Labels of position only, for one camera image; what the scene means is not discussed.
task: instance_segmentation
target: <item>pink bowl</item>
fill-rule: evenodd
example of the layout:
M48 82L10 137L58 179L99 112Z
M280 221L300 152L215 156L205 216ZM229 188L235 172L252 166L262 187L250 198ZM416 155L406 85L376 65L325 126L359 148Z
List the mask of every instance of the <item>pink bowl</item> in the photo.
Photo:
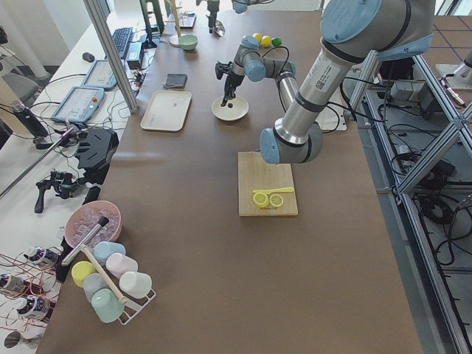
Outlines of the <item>pink bowl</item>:
M71 215L66 224L66 242L75 247L98 222L106 216L110 222L94 236L87 246L91 249L101 241L115 241L122 228L122 218L117 206L109 201L91 201Z

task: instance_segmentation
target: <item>tabletop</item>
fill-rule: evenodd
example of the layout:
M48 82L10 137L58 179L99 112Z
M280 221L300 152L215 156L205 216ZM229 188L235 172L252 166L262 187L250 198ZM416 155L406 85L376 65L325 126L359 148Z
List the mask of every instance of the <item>tabletop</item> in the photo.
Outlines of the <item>tabletop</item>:
M298 216L238 216L237 152L258 149L283 111L274 82L246 81L236 93L249 113L217 120L214 65L260 32L282 38L301 82L320 50L320 18L221 13L222 38L198 18L194 52L170 47L167 25L101 195L120 208L119 242L158 297L127 326L103 324L67 279L37 353L421 353L354 124L293 166ZM187 121L178 133L144 131L167 73L188 75Z

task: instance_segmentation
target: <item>white bottle cap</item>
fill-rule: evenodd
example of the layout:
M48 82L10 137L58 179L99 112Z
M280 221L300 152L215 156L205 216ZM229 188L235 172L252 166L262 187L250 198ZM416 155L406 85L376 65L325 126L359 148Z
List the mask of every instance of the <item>white bottle cap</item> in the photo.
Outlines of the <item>white bottle cap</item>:
M38 249L36 247L33 247L33 246L30 246L28 248L28 250L26 251L26 256L28 257L33 257L36 255L36 252L38 251Z
M17 310L24 308L26 305L28 305L28 300L24 297L20 297L13 301L13 308L16 308Z

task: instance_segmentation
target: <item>blue joint cap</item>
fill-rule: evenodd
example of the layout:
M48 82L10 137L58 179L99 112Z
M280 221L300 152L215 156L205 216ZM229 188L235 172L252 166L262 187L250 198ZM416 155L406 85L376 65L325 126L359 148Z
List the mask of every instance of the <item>blue joint cap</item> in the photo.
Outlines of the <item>blue joint cap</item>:
M265 162L268 164L280 163L279 145L271 128L266 128L262 131L259 138L259 146L260 154Z
M233 10L236 13L244 13L245 11L247 11L247 9L248 9L248 5L241 4L239 2L233 2Z
M379 61L390 61L410 58L415 55L426 52L433 43L433 34L417 39L402 46L386 50L385 52L376 52L375 56Z
M331 0L323 12L323 38L333 44L353 39L372 23L381 4L382 0Z
M266 67L260 61L250 61L244 66L244 72L252 82L261 81L266 77Z
M241 41L241 46L244 46L245 48L249 48L249 49L255 49L255 50L258 50L259 49L259 41L252 37L251 35L245 35L243 37L243 40Z

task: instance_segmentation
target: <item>white plate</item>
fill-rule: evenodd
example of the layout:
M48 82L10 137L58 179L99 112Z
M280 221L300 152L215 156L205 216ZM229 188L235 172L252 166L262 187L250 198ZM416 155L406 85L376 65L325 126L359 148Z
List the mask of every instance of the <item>white plate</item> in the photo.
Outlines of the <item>white plate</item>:
M248 101L239 96L233 100L228 101L224 107L221 107L221 102L223 102L223 96L213 101L212 112L215 117L226 122L232 122L241 119L249 111Z
M192 94L186 91L156 91L150 99L141 128L149 131L180 131Z

